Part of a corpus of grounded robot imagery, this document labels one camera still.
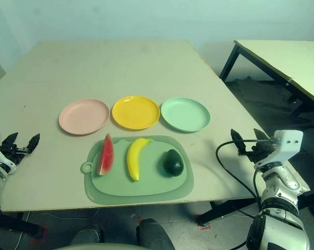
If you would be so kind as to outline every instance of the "black cable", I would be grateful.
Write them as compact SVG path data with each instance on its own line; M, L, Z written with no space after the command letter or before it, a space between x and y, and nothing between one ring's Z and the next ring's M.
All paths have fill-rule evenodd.
M234 248L231 248L230 250L236 250L236 249L240 249L242 246L245 246L246 241L244 241L243 243L241 243L241 245L239 246L235 246Z
M243 215L246 215L246 216L252 218L252 219L255 218L254 216L252 216L252 215L248 214L247 212L244 212L244 211L242 211L242 210L240 210L240 209L237 209L237 211L240 212L240 213L242 213Z
M259 169L260 168L256 168L255 174L253 175L253 186L255 187L256 196L257 196L257 203L258 203L258 206L259 206L259 210L261 210L260 196L259 196L259 192L258 192L258 189L257 189L257 183L256 183L256 176L257 176L257 173L258 173Z
M230 174L236 181L238 181L241 185L243 185L243 187L245 187L250 193L251 195L255 198L255 200L257 201L258 207L260 208L260 201L258 199L258 196L243 182L241 181L239 178L237 178L233 173L231 173L229 170L227 170L225 168L225 166L223 165L223 163L221 162L220 158L219 158L219 150L221 147L227 145L227 144L231 144L231 143L235 143L235 142L267 142L270 140L233 140L233 141L229 141L229 142L225 142L222 143L220 146L217 147L216 151L215 151L215 155L216 158L219 162L219 164L222 166L222 168L228 173Z

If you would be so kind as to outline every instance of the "white wall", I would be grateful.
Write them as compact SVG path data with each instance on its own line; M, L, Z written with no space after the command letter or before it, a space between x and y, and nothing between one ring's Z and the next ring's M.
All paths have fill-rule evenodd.
M314 40L314 0L0 0L0 12L5 69L40 40L188 39L217 73L234 39ZM248 75L265 78L238 59L229 79Z

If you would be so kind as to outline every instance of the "toy fruit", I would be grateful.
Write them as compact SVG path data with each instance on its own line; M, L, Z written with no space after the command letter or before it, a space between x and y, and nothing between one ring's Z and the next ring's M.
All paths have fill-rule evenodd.
M170 149L164 161L165 171L173 176L179 176L184 170L184 163L180 154L174 150Z
M107 174L111 170L113 160L113 143L110 134L107 134L100 152L98 167L96 169L97 174L100 176Z
M127 153L127 165L130 176L134 181L138 181L140 177L139 157L141 150L152 139L139 138L133 141Z

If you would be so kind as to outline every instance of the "cutting board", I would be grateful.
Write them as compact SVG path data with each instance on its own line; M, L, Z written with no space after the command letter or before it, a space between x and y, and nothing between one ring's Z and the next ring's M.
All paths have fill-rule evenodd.
M93 202L104 205L167 201L186 196L193 187L193 174L185 150L178 141L169 136L140 136L150 138L140 153L140 180L133 181L127 168L127 151L139 137L112 138L114 162L110 172L104 176L96 173L103 141L91 149L88 159L81 166L85 175L86 194ZM176 150L184 162L184 171L174 177L164 170L166 153Z

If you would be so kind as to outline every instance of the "yellow plate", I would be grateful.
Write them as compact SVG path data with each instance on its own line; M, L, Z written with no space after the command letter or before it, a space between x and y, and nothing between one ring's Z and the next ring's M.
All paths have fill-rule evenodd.
M161 114L158 105L143 96L127 96L114 104L112 116L127 129L146 129L154 125Z

